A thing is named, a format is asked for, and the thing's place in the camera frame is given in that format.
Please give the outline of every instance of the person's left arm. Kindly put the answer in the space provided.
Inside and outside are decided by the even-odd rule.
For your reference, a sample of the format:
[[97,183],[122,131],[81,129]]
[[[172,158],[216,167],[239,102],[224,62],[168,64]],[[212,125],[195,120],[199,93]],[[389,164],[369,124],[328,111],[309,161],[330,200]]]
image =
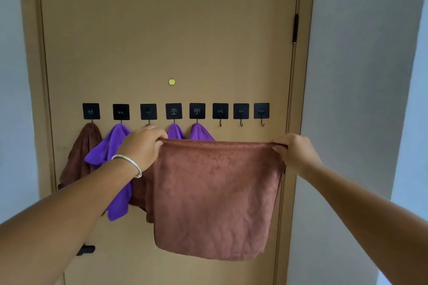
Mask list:
[[[124,140],[118,154],[131,158],[144,171],[158,156],[159,137],[167,138],[167,134],[158,127],[139,129]],[[111,160],[1,224],[0,283],[54,283],[102,212],[137,174],[126,160]]]

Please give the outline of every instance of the cloth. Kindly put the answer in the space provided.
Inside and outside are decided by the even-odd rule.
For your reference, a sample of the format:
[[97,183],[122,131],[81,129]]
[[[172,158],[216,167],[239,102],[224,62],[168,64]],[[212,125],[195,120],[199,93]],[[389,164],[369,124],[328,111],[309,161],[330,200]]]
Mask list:
[[94,123],[86,124],[68,155],[66,167],[61,173],[60,182],[62,186],[86,177],[93,172],[96,167],[84,161],[85,156],[102,141],[100,130]]
[[263,252],[284,169],[273,144],[163,142],[153,169],[156,245],[229,261]]
[[[186,139],[181,128],[173,123],[168,130],[168,139]],[[190,139],[214,141],[214,138],[208,131],[200,125],[195,123],[190,132]],[[147,223],[154,223],[153,215],[153,165],[142,173],[141,178],[134,178],[131,180],[132,196],[129,205],[138,206],[146,212]]]
[[[116,154],[123,140],[131,131],[123,124],[118,124],[109,132],[104,140],[93,148],[91,152],[85,157],[85,161],[94,166],[102,166]],[[108,218],[114,221],[128,212],[128,202],[132,195],[131,183],[128,183],[116,195],[110,205],[107,207]]]

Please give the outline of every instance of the door frame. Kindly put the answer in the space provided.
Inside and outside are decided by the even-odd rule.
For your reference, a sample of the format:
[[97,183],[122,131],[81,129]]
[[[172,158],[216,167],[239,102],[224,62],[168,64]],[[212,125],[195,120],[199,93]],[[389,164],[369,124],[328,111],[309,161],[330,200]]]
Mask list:
[[[297,0],[299,14],[297,43],[293,45],[288,116],[286,131],[300,133],[303,94],[305,88],[309,31],[313,0]],[[24,40],[31,102],[33,109],[34,140],[38,163],[40,198],[56,191],[55,162],[51,131],[49,91],[46,72],[45,46],[41,0],[21,0]],[[274,284],[286,284],[292,232],[292,217],[296,175],[286,172],[281,183],[280,217],[276,243]]]

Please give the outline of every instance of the gray wall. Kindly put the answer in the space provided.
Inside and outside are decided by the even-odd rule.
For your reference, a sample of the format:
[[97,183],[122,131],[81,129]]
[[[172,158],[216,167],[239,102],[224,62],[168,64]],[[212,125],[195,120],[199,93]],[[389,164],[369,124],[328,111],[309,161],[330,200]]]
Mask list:
[[21,1],[0,0],[0,223],[39,199]]
[[[302,134],[324,163],[390,198],[423,0],[314,0]],[[288,285],[376,284],[377,268],[297,180]]]
[[[428,221],[428,0],[418,35],[391,200]],[[390,285],[379,274],[378,285]]]

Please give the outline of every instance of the forearm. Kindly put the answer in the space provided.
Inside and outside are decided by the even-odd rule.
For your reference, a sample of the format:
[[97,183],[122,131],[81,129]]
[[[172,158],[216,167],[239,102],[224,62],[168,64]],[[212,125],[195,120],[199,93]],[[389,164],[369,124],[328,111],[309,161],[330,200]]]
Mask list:
[[393,285],[426,284],[427,222],[331,170],[311,169],[305,179]]
[[54,282],[135,172],[124,160],[112,160],[0,225],[1,283]]

